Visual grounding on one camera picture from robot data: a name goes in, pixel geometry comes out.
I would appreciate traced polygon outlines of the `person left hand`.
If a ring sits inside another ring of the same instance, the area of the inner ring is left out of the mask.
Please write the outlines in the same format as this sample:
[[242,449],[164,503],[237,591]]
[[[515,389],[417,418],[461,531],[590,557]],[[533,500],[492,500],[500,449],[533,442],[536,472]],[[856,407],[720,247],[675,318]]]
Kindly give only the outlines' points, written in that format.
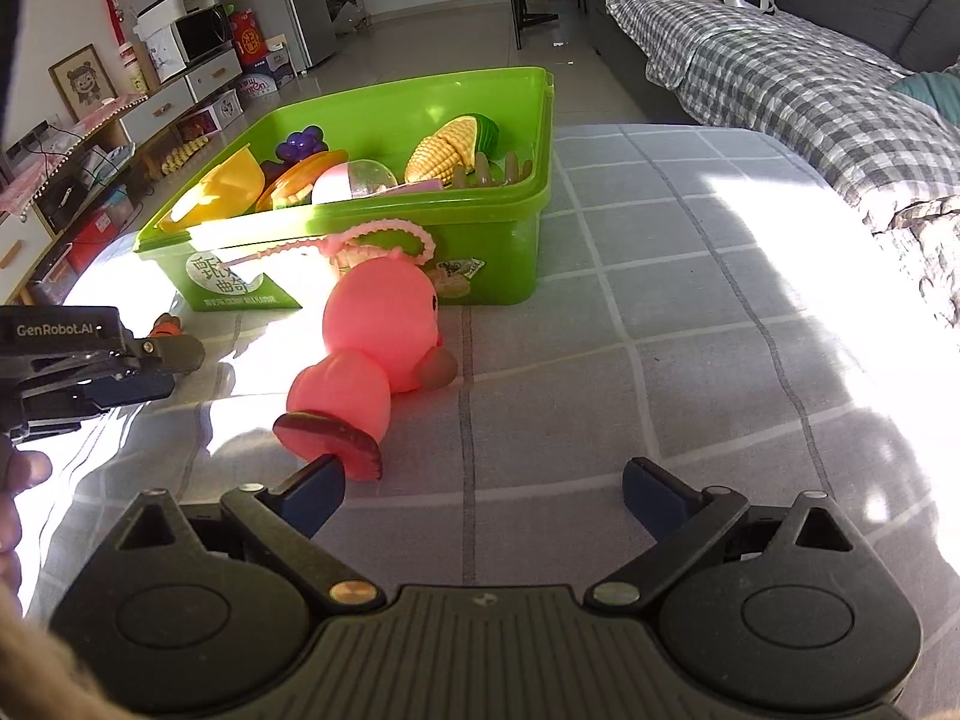
[[52,475],[52,463],[43,452],[21,450],[2,437],[2,494],[0,494],[0,543],[2,543],[2,587],[11,598],[14,614],[23,616],[20,593],[23,573],[16,550],[23,538],[16,498],[28,489],[46,483]]

